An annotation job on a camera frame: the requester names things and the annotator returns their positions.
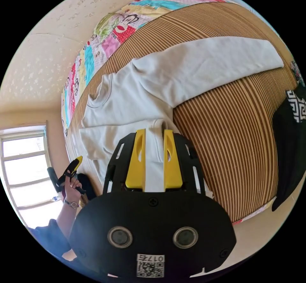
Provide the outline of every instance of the sleeve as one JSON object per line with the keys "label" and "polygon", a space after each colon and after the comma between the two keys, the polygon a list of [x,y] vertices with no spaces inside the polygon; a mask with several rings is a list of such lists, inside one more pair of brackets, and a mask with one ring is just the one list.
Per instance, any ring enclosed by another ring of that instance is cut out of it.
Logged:
{"label": "sleeve", "polygon": [[269,41],[242,37],[185,42],[131,64],[148,94],[172,108],[218,86],[284,66]]}
{"label": "sleeve", "polygon": [[51,219],[46,227],[28,228],[28,230],[45,250],[58,258],[71,249],[55,219]]}

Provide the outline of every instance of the qr code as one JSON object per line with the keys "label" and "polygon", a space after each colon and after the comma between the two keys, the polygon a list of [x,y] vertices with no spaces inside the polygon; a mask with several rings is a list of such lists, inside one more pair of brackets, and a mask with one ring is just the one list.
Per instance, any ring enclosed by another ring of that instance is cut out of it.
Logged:
{"label": "qr code", "polygon": [[137,276],[146,278],[163,278],[164,263],[137,261]]}

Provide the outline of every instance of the window frame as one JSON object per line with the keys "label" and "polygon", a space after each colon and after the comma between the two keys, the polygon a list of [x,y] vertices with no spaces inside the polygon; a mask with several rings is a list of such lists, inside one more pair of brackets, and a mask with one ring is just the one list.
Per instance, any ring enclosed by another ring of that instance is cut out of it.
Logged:
{"label": "window frame", "polygon": [[[9,161],[9,160],[29,158],[29,157],[32,157],[32,156],[45,155],[47,167],[51,167],[52,165],[51,165],[51,161],[50,161],[48,142],[47,142],[47,125],[39,126],[38,128],[39,129],[33,130],[33,131],[25,131],[25,130],[20,131],[19,128],[14,128],[14,129],[10,129],[8,131],[8,133],[6,133],[6,134],[1,134],[0,135],[0,165],[1,165],[2,175],[3,175],[3,179],[4,179],[2,181],[2,184],[3,184],[3,187],[5,189],[5,192],[8,196],[8,199],[9,199],[13,209],[15,210],[15,212],[18,215],[21,222],[26,227],[28,225],[26,224],[25,220],[23,219],[20,211],[28,210],[28,209],[34,209],[34,208],[37,208],[37,207],[42,207],[42,206],[45,206],[47,204],[55,203],[57,201],[53,201],[52,199],[50,199],[50,200],[47,200],[47,201],[42,201],[40,203],[18,207],[17,204],[15,203],[13,195],[11,193],[11,188],[20,188],[20,187],[33,185],[33,184],[38,184],[38,183],[50,180],[50,178],[44,178],[44,179],[39,179],[39,180],[30,181],[30,182],[26,182],[26,183],[10,185],[8,183],[4,162]],[[41,136],[43,137],[43,144],[44,144],[44,150],[43,151],[31,152],[31,153],[27,153],[27,154],[23,154],[23,155],[4,157],[3,142],[14,141],[14,140],[18,140],[18,139],[35,138],[35,137],[41,137]]]}

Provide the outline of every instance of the bamboo mat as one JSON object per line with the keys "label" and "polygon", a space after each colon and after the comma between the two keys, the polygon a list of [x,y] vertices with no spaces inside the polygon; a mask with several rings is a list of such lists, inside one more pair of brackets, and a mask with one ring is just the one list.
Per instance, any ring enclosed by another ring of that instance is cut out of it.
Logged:
{"label": "bamboo mat", "polygon": [[290,70],[293,60],[279,37],[247,9],[229,3],[204,3],[172,11],[133,34],[98,71],[85,89],[74,113],[66,139],[71,159],[82,155],[79,172],[100,185],[86,158],[79,136],[88,94],[94,94],[101,76],[117,72],[132,58],[186,41],[240,36],[269,40],[285,67],[255,74],[218,87],[174,109],[173,120],[199,154],[205,180],[215,199],[237,221],[271,200],[276,194],[278,168],[272,115],[294,89]]}

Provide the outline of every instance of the window pane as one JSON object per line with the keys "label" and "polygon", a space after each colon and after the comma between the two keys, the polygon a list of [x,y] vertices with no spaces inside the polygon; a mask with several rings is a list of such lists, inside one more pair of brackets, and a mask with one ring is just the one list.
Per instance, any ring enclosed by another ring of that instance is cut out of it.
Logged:
{"label": "window pane", "polygon": [[10,191],[18,207],[44,202],[57,196],[57,192],[51,180],[33,185],[11,188]]}
{"label": "window pane", "polygon": [[9,184],[19,184],[48,178],[45,155],[5,161],[4,167]]}
{"label": "window pane", "polygon": [[45,150],[43,136],[3,142],[4,157],[24,155],[42,150]]}
{"label": "window pane", "polygon": [[56,219],[62,209],[62,206],[63,202],[59,200],[42,207],[20,210],[19,212],[28,227],[35,229],[36,227],[47,226],[49,224],[49,220],[52,218]]}

